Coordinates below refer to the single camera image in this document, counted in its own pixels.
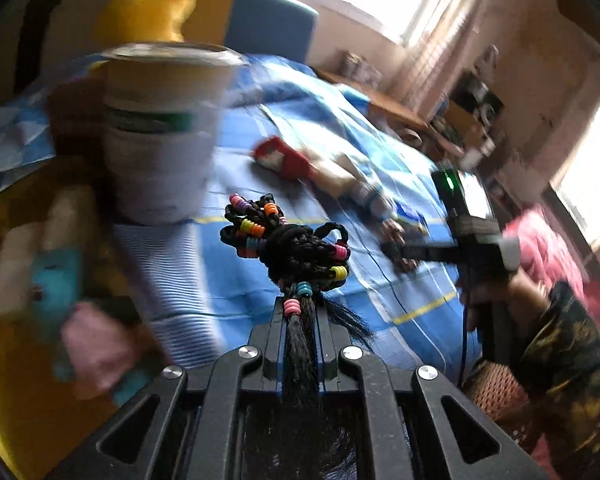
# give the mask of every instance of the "sleeve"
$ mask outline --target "sleeve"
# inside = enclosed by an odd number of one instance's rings
[[[546,428],[562,478],[600,478],[600,334],[566,282],[550,299],[511,370]]]

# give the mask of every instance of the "metal screw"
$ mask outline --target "metal screw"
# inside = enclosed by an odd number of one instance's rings
[[[258,355],[259,350],[255,346],[246,345],[238,349],[238,355],[244,359],[251,359]]]
[[[418,368],[418,375],[425,381],[432,381],[438,376],[438,371],[429,365],[424,365]]]
[[[165,379],[177,379],[182,375],[182,368],[178,365],[169,365],[162,370],[162,376]]]
[[[342,349],[342,355],[351,361],[362,357],[362,349],[357,346],[347,346]]]

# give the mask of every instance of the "braided hair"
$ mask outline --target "braided hair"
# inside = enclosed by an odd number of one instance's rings
[[[352,465],[355,444],[347,430],[348,408],[325,412],[320,404],[315,309],[324,308],[331,322],[345,326],[363,346],[369,348],[372,338],[362,318],[323,296],[345,283],[349,234],[336,222],[315,230],[289,224],[272,194],[256,201],[232,194],[229,200],[224,217],[231,225],[220,231],[220,239],[238,256],[259,258],[267,267],[284,297],[286,319],[282,402],[251,410],[248,469],[260,480],[324,478]],[[333,230],[340,233],[335,244],[324,240]],[[275,453],[263,453],[267,446]]]

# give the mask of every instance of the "cable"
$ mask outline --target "cable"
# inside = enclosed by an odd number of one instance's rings
[[[464,378],[464,367],[466,366],[466,347],[469,337],[466,331],[467,308],[462,310],[462,355],[460,357],[460,375],[458,377],[458,388],[462,388],[462,379]]]

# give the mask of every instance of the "paper cup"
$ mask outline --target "paper cup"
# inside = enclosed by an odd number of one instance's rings
[[[200,171],[205,174],[206,168]],[[171,224],[194,216],[204,200],[206,179],[192,184],[189,173],[166,177],[114,174],[118,210],[144,225]]]
[[[104,152],[118,208],[141,224],[202,204],[226,90],[244,59],[216,46],[135,43],[106,52]]]

